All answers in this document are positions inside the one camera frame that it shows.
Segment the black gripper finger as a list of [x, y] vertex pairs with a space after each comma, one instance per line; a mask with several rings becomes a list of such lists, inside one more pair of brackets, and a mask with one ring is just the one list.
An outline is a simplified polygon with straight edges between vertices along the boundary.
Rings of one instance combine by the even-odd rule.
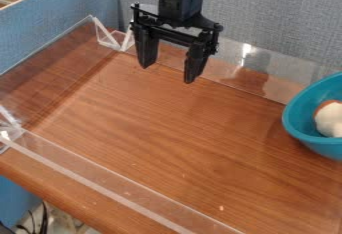
[[158, 58], [160, 38], [154, 35], [152, 27], [134, 25], [134, 37], [139, 64], [149, 68]]
[[196, 41], [190, 46], [185, 61], [185, 82], [188, 84], [193, 83], [202, 75], [208, 58], [206, 43]]

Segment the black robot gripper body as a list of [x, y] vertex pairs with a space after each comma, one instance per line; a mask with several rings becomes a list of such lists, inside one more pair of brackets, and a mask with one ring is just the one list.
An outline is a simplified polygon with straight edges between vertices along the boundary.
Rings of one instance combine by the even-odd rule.
[[134, 25], [141, 24], [153, 28], [160, 41], [165, 40], [184, 47], [190, 47], [196, 41], [202, 41], [206, 43], [208, 54], [214, 55], [217, 53], [224, 26], [208, 19], [201, 13], [186, 20], [177, 20], [162, 16], [158, 7], [152, 4], [135, 3], [131, 5], [131, 9], [134, 13], [133, 32]]

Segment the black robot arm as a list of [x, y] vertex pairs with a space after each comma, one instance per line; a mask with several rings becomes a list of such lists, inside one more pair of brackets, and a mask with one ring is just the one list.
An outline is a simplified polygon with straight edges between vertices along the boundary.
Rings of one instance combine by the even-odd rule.
[[158, 58], [160, 41], [189, 48], [185, 60], [185, 82], [202, 75], [209, 57], [218, 52], [224, 26], [202, 15], [204, 0], [160, 0], [158, 5], [131, 5], [139, 64], [149, 68]]

